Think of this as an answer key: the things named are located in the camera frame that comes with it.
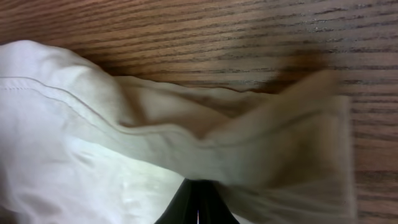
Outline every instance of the crumpled cloth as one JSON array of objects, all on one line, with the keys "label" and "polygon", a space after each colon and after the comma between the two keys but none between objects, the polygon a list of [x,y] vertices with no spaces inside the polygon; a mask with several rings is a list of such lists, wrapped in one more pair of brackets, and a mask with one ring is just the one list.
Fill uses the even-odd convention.
[{"label": "crumpled cloth", "polygon": [[353,223],[348,100],[334,88],[328,72],[280,95],[186,88],[0,46],[0,214],[154,223],[186,177],[214,180],[241,223]]}]

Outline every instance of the brown wood surface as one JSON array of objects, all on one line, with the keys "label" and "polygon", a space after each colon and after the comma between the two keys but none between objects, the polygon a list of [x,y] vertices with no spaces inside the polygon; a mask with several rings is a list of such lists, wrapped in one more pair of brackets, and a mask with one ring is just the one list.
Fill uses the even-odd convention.
[{"label": "brown wood surface", "polygon": [[398,0],[0,0],[0,42],[20,39],[186,86],[277,93],[334,70],[361,223],[398,223]]}]

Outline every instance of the white cloth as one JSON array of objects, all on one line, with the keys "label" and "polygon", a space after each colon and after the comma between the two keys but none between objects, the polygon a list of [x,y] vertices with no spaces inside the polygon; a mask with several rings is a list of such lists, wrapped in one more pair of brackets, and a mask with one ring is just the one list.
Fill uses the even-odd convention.
[{"label": "white cloth", "polygon": [[253,223],[352,223],[347,100],[321,72],[278,96],[111,77],[0,46],[0,207],[19,223],[154,223],[183,177]]}]

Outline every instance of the white fabric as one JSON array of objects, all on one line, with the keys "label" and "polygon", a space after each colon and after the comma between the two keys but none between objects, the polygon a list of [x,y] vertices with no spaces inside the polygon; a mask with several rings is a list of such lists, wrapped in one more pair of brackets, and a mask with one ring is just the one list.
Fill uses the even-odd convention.
[{"label": "white fabric", "polygon": [[347,100],[333,87],[321,72],[278,96],[185,88],[0,46],[0,207],[23,224],[154,223],[186,177],[217,181],[253,223],[353,223]]}]

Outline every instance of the dark wood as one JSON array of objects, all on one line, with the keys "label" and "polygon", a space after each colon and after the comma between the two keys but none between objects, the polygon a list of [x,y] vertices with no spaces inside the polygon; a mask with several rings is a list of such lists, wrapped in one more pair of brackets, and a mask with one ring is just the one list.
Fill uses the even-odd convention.
[{"label": "dark wood", "polygon": [[0,42],[21,39],[186,86],[278,93],[334,70],[361,223],[398,223],[398,0],[0,0]]}]

